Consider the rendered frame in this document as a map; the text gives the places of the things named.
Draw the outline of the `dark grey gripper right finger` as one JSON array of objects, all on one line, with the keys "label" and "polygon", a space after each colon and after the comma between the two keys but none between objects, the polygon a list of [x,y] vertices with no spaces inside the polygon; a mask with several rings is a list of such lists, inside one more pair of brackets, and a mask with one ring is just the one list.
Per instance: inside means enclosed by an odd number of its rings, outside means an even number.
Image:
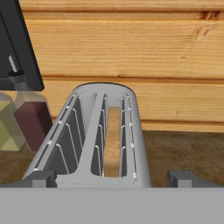
[{"label": "dark grey gripper right finger", "polygon": [[190,171],[168,171],[167,179],[168,187],[221,187],[197,177]]}]

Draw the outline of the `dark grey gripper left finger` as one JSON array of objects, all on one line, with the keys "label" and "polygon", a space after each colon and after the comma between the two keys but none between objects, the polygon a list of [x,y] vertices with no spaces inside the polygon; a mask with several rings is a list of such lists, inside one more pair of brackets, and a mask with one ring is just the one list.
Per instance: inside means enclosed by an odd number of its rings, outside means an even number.
[{"label": "dark grey gripper left finger", "polygon": [[56,187],[56,171],[34,171],[26,178],[15,181],[3,187],[18,187],[18,188],[47,188]]}]

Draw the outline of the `grey metal toaster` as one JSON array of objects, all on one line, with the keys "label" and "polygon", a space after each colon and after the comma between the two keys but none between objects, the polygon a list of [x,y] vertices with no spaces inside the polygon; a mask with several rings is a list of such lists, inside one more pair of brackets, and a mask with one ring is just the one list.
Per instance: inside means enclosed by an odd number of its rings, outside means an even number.
[{"label": "grey metal toaster", "polygon": [[[105,175],[109,109],[118,117],[119,175]],[[69,95],[25,176],[57,173],[58,187],[150,187],[135,93],[122,84],[86,83]]]}]

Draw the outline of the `brown bread slice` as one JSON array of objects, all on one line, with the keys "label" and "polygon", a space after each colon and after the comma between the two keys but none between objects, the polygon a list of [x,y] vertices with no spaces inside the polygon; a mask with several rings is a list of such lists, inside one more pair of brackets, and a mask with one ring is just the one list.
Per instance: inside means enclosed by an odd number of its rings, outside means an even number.
[{"label": "brown bread slice", "polygon": [[106,177],[119,176],[120,158],[120,109],[108,108],[108,127],[104,151],[104,175]]}]

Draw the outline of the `pale yellow liquid glass bottle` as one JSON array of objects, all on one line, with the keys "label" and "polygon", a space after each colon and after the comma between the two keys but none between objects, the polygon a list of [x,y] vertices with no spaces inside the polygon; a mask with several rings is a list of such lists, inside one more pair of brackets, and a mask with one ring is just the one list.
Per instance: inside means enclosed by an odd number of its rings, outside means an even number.
[{"label": "pale yellow liquid glass bottle", "polygon": [[15,112],[16,106],[12,98],[0,91],[0,151],[20,151],[25,144]]}]

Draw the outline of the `dark red liquid glass bottle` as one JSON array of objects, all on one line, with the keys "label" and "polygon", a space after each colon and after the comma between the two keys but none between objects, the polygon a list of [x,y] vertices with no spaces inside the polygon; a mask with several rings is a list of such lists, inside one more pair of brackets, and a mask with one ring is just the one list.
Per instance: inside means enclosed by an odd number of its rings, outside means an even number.
[{"label": "dark red liquid glass bottle", "polygon": [[30,150],[38,151],[53,125],[47,100],[28,85],[25,72],[17,69],[11,55],[9,62],[12,67],[9,76],[17,91],[14,116]]}]

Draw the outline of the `black microwave oven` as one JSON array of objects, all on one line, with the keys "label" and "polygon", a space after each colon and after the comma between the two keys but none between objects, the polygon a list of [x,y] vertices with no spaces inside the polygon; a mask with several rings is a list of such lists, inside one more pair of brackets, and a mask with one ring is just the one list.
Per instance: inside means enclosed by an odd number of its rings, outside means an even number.
[{"label": "black microwave oven", "polygon": [[0,90],[14,90],[9,72],[12,56],[17,70],[23,70],[26,83],[34,91],[45,86],[32,48],[18,0],[0,0]]}]

